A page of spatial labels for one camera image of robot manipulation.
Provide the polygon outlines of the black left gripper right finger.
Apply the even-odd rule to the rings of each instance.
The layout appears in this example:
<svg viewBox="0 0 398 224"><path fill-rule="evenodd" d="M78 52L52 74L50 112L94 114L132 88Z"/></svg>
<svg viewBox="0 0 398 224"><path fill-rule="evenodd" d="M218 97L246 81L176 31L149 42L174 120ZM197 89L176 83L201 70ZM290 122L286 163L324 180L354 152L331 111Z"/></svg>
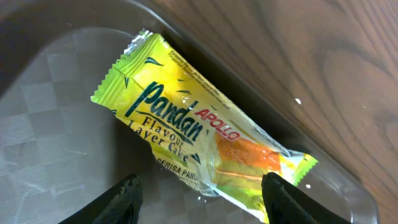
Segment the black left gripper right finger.
<svg viewBox="0 0 398 224"><path fill-rule="evenodd" d="M261 186L270 224L349 224L274 172Z"/></svg>

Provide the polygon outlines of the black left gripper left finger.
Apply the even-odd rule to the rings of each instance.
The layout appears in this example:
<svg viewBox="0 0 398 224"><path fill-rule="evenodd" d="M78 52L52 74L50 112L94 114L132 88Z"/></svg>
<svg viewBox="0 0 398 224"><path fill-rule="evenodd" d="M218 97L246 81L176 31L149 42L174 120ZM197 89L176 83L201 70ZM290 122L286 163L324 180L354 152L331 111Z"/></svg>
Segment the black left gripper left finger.
<svg viewBox="0 0 398 224"><path fill-rule="evenodd" d="M142 203L139 176L131 174L60 224L137 224Z"/></svg>

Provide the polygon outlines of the yellow green snack wrapper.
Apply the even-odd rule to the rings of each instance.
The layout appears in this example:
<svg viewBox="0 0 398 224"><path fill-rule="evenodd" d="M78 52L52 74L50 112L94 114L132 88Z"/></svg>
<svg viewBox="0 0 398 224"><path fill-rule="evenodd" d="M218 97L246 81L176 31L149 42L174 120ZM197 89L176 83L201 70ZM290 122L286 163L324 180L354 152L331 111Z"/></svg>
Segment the yellow green snack wrapper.
<svg viewBox="0 0 398 224"><path fill-rule="evenodd" d="M285 148L160 35L138 33L91 97L147 141L189 187L224 197L261 222L270 172L298 185L317 160Z"/></svg>

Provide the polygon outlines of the dark brown serving tray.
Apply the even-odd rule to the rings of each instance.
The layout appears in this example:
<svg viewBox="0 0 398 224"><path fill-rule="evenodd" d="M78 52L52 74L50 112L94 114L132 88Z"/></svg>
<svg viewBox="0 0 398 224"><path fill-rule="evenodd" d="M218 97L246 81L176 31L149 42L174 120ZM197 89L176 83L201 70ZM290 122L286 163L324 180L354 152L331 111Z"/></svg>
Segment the dark brown serving tray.
<svg viewBox="0 0 398 224"><path fill-rule="evenodd" d="M283 145L318 164L300 190L352 223L378 223L373 196L236 73L148 1L1 3L1 222L59 223L129 174L144 188L140 223L257 223L161 167L147 142L90 100L141 29L160 32Z"/></svg>

